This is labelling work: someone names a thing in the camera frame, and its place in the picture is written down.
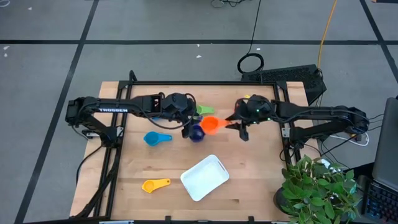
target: yellow measuring spoon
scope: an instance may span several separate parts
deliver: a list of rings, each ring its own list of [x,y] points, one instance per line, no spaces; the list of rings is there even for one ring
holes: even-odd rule
[[[170,179],[160,179],[160,180],[147,180],[142,185],[142,189],[148,193],[152,193],[152,191],[170,185]]]

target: yellow cable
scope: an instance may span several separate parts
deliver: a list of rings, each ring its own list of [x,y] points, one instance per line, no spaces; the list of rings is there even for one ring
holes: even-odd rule
[[[329,24],[330,24],[330,21],[331,21],[331,17],[333,15],[333,12],[335,11],[336,3],[337,3],[337,0],[334,1],[333,7],[331,8],[331,11],[330,11],[330,14],[329,14],[328,23],[326,24],[325,31],[323,32],[323,37],[322,37],[322,40],[321,40],[321,44],[319,46],[318,66],[317,66],[318,68],[319,68],[319,66],[321,64],[321,54],[322,54],[323,42],[325,41],[325,37],[326,37],[326,33],[328,32],[328,29],[329,29]]]

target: keyboard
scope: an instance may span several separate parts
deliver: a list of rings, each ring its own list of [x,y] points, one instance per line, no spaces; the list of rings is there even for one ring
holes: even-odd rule
[[[398,192],[371,181],[364,195],[363,212],[380,223],[398,224]]]

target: blue measuring cup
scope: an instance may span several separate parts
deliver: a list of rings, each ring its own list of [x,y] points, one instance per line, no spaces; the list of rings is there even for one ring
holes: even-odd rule
[[[199,125],[194,125],[192,129],[193,133],[191,136],[189,136],[189,138],[193,142],[200,142],[203,140],[203,138],[205,138],[205,133],[203,132],[202,128]]]
[[[162,141],[171,141],[173,137],[169,134],[160,134],[150,131],[144,136],[144,141],[150,146],[156,146]]]

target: black floor stripe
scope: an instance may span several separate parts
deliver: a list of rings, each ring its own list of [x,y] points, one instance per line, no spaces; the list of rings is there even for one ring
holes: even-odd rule
[[[386,45],[398,45],[398,40],[385,40]]]
[[[251,40],[85,40],[84,44],[98,45],[169,45],[169,44],[250,44]],[[319,45],[320,40],[254,40],[264,45]],[[0,44],[80,44],[80,40],[0,40]],[[326,40],[325,45],[377,45],[378,40]],[[398,40],[388,41],[398,45]]]
[[[32,200],[32,196],[33,196],[34,190],[37,185],[37,181],[39,180],[40,173],[41,173],[43,165],[44,165],[45,158],[47,157],[50,143],[53,138],[55,128],[57,127],[57,123],[60,118],[61,110],[63,108],[63,104],[67,97],[68,90],[69,90],[70,84],[72,82],[72,78],[75,73],[76,66],[78,64],[78,61],[79,61],[79,58],[81,55],[81,51],[83,50],[84,40],[87,38],[88,30],[90,29],[91,22],[93,21],[97,5],[98,5],[98,0],[94,1],[93,5],[91,6],[91,10],[88,15],[85,28],[83,29],[83,33],[81,34],[81,37],[80,37],[80,43],[79,43],[78,47],[76,48],[75,55],[73,56],[73,60],[70,65],[69,72],[66,77],[65,83],[63,84],[62,91],[61,91],[60,97],[58,99],[57,106],[55,107],[55,111],[52,116],[49,129],[47,131],[47,134],[45,135],[45,139],[44,139],[42,148],[40,150],[39,157],[37,158],[36,165],[34,167],[32,176],[30,177],[30,181],[26,188],[24,198],[22,199],[22,203],[19,207],[18,214],[17,214],[17,217],[16,217],[14,223],[17,223],[17,224],[23,223],[23,221],[25,219],[30,201]]]
[[[87,40],[85,44],[98,45],[170,45],[170,44],[250,44],[251,40]],[[264,45],[319,45],[320,40],[254,40]],[[376,45],[376,40],[326,40],[325,45]]]
[[[396,80],[398,82],[398,68],[397,68],[397,65],[396,65],[394,59],[391,56],[391,53],[386,45],[386,42],[384,41],[383,36],[381,35],[380,30],[377,27],[376,22],[374,21],[371,11],[369,10],[369,7],[366,4],[365,0],[359,0],[359,1],[361,2],[361,5],[366,14],[366,17],[368,18],[368,20],[371,24],[374,35],[376,35],[377,40],[379,41],[380,47],[384,53],[384,56],[387,59],[387,62],[391,68],[392,74],[394,75],[394,77],[396,78]]]
[[[0,44],[80,44],[80,40],[0,40]]]

